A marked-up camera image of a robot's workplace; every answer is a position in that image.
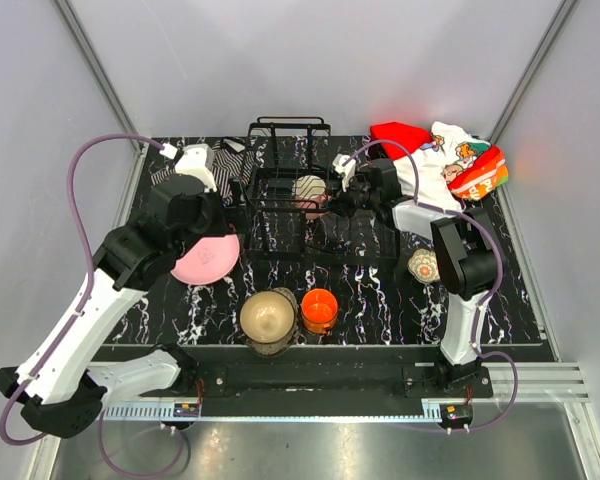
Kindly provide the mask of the pink ceramic mug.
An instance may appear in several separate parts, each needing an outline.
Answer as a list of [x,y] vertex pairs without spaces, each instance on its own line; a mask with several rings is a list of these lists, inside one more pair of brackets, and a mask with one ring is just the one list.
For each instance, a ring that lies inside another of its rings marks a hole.
[[307,220],[324,216],[324,212],[315,213],[315,210],[323,208],[328,200],[325,181],[315,175],[299,177],[293,183],[292,199],[296,209],[304,210]]

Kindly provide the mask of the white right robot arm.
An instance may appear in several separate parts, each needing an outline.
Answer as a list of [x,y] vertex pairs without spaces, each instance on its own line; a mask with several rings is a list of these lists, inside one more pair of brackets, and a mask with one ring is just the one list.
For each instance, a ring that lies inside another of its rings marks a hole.
[[421,200],[419,182],[412,193],[403,193],[390,159],[360,166],[350,156],[339,155],[332,171],[340,185],[328,202],[330,210],[347,216],[371,210],[395,231],[432,242],[440,281],[448,292],[448,310],[430,381],[443,395],[460,394],[480,372],[479,334],[486,307],[503,276],[500,244],[488,213]]

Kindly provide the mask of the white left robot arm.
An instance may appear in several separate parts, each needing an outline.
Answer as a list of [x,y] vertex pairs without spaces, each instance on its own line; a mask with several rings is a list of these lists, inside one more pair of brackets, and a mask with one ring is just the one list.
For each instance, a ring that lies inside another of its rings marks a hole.
[[83,286],[43,344],[19,367],[0,369],[7,405],[38,436],[67,439],[110,405],[147,392],[183,396],[195,387],[196,361],[176,345],[93,368],[90,361],[118,321],[201,239],[228,233],[216,188],[186,174],[154,186],[146,207],[104,238]]

